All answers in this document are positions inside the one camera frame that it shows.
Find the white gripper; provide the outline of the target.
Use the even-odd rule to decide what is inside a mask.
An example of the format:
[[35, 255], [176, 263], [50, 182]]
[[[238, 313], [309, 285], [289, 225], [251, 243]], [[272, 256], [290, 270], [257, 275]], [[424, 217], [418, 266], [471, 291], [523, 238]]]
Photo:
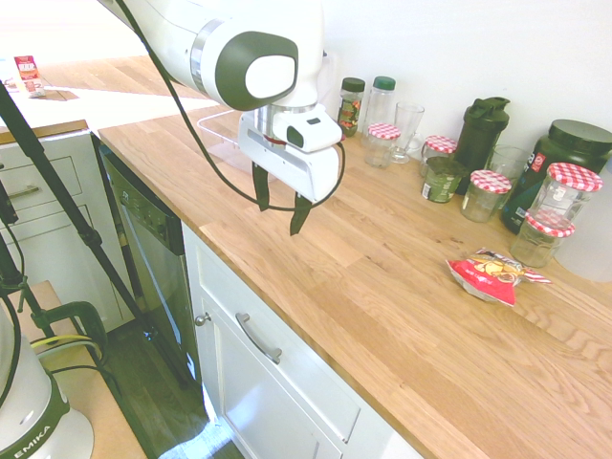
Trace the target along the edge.
[[271, 142], [256, 125], [255, 113], [245, 112], [239, 122], [238, 144], [251, 160], [256, 203], [270, 207], [269, 173], [296, 191], [290, 234], [299, 234], [313, 203], [334, 188], [339, 156], [334, 145], [341, 140], [340, 127], [324, 111], [277, 113], [273, 116]]

